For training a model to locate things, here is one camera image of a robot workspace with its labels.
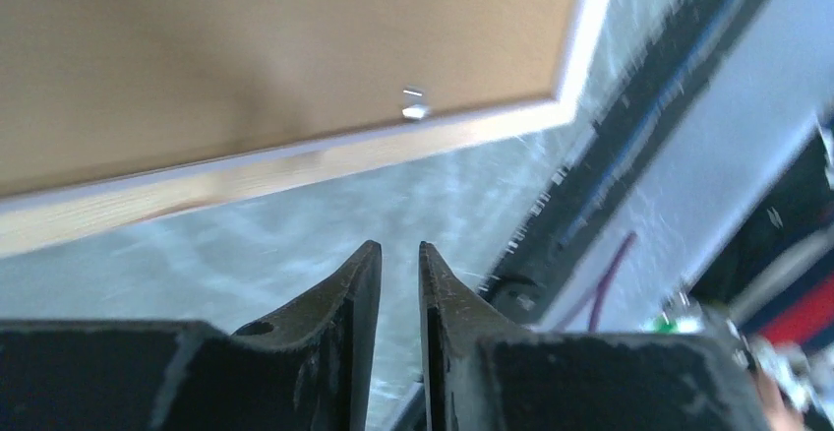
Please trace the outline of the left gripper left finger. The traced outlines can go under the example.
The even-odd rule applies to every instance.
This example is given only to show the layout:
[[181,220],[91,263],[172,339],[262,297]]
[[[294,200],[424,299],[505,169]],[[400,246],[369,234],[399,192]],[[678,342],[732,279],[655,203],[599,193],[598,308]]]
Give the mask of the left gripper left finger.
[[1,324],[5,430],[361,430],[382,249],[233,334],[202,321]]

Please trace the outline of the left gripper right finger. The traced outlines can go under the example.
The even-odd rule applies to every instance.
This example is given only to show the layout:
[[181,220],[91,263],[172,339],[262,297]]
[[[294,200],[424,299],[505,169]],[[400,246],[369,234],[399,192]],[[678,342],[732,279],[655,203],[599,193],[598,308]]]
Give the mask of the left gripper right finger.
[[431,430],[765,430],[752,380],[715,339],[543,334],[419,248]]

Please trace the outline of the white wooden picture frame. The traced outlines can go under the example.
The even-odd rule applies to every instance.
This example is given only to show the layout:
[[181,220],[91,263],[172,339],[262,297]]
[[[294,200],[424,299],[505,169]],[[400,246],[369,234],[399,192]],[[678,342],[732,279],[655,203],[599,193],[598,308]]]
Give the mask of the white wooden picture frame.
[[402,118],[379,129],[7,199],[1,203],[1,254],[566,125],[575,119],[610,1],[577,1],[565,63],[549,97]]

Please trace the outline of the brown backing board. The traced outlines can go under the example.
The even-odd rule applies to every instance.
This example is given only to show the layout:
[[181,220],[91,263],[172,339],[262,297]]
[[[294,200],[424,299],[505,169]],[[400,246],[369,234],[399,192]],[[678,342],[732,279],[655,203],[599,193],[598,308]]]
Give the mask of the brown backing board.
[[1,192],[553,88],[575,0],[1,0]]

